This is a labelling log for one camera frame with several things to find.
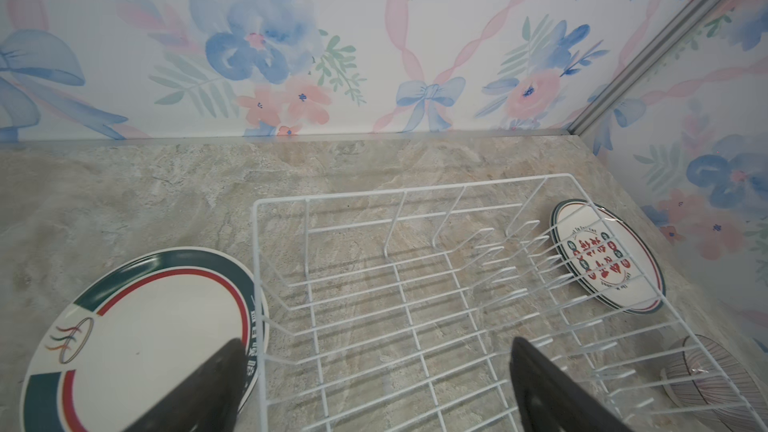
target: wallpaper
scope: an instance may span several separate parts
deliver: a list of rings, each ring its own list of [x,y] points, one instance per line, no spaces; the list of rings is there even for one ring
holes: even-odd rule
[[[768,352],[768,0],[724,0],[584,139]]]
[[[0,140],[568,125],[688,0],[2,0]]]

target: logo on plate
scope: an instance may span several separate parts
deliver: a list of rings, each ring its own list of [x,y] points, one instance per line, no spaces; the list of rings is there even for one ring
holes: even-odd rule
[[[47,350],[59,350],[59,363],[69,364],[75,357],[77,357],[80,350],[83,350],[83,346],[85,346],[85,342],[88,341],[88,337],[91,336],[91,331],[93,331],[93,329],[94,320],[91,317],[84,318],[74,327],[61,328],[56,326],[56,330],[62,332],[64,335],[61,337],[49,335],[50,339],[55,343],[58,343],[58,345],[55,347],[46,345],[45,348]]]

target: white plate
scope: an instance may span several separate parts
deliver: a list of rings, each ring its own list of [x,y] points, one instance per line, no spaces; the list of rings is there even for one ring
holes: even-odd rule
[[[264,294],[262,304],[268,315]],[[136,258],[93,283],[45,334],[24,379],[22,430],[119,432],[232,338],[248,354],[242,408],[256,383],[253,275],[208,248]]]
[[[613,308],[630,307],[627,312],[633,314],[656,312],[662,301],[656,298],[657,293],[648,281],[638,278],[628,282],[639,277],[640,267],[649,275],[651,283],[666,294],[664,276],[648,246],[624,221],[598,206],[600,215],[610,221],[616,233],[618,240],[613,240],[602,222],[593,223],[598,216],[584,204],[586,201],[580,199],[566,200],[552,211],[552,239],[555,242],[575,233],[564,245],[558,246],[558,251],[567,260],[568,269],[580,277],[578,281],[584,288],[590,293],[600,292],[597,297]],[[627,259],[629,254],[636,263]]]

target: plate with red lettering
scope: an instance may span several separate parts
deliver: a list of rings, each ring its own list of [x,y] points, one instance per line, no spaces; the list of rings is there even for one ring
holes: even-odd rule
[[[650,314],[661,308],[658,291],[666,294],[664,275],[645,242],[618,216],[597,206],[600,217],[610,223],[613,236],[598,221],[585,200],[560,202],[552,211],[552,240],[568,270],[603,303],[631,314]],[[646,273],[649,281],[642,277]]]
[[[245,265],[209,248],[131,260],[80,294],[51,325],[22,388],[22,431],[119,432],[227,341],[247,355],[240,408],[256,383],[256,303]],[[269,327],[263,329],[264,344]]]

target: red stripe on plate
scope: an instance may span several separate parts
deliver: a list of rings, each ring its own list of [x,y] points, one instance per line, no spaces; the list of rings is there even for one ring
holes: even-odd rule
[[[178,268],[176,270],[170,270],[165,272],[160,272],[159,274],[150,275],[148,277],[144,277],[139,281],[134,282],[133,284],[127,286],[120,292],[116,293],[114,297],[109,299],[104,305],[101,306],[99,310],[96,311],[96,314],[98,315],[104,315],[107,312],[109,312],[109,309],[111,309],[116,303],[118,303],[122,298],[124,298],[129,293],[133,292],[137,288],[141,287],[142,285],[149,284],[150,282],[154,282],[156,280],[159,280],[161,278],[166,277],[173,277],[174,275],[198,275],[200,277],[206,277],[211,280],[215,280],[219,284],[223,285],[224,288],[232,294],[232,298],[235,299],[235,303],[237,304],[237,308],[240,310],[240,320],[243,323],[243,346],[248,346],[248,313],[246,312],[245,303],[243,302],[242,297],[237,292],[237,289],[235,286],[233,286],[228,280],[226,280],[224,277],[204,271],[199,270],[196,268]]]
[[[72,386],[74,385],[74,370],[67,370],[64,374],[64,388],[62,390],[62,402],[64,406],[64,419],[72,432],[88,432],[83,427],[77,412],[74,411],[74,400],[72,399]]]

